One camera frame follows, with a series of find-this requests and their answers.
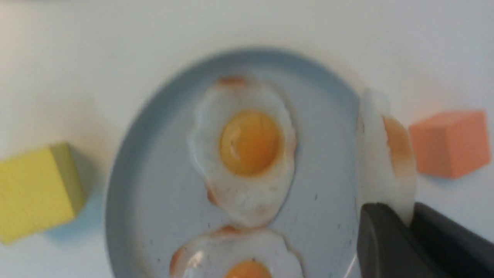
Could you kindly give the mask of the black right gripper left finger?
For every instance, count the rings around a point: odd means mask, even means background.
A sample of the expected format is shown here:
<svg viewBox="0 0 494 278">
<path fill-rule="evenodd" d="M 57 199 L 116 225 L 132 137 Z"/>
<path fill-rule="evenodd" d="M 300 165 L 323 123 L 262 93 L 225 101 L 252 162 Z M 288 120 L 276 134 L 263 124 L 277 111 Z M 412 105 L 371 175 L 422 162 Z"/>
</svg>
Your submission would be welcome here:
<svg viewBox="0 0 494 278">
<path fill-rule="evenodd" d="M 450 278 L 385 204 L 360 209 L 357 258 L 363 278 Z"/>
</svg>

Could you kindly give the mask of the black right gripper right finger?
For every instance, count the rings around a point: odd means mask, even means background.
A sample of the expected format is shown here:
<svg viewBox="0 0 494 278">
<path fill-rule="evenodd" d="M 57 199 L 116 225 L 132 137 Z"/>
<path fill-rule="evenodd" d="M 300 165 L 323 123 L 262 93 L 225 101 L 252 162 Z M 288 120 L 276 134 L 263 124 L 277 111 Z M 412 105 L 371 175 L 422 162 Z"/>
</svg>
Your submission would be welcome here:
<svg viewBox="0 0 494 278">
<path fill-rule="evenodd" d="M 410 226 L 431 258 L 453 278 L 492 278 L 494 245 L 431 207 L 416 203 Z"/>
</svg>

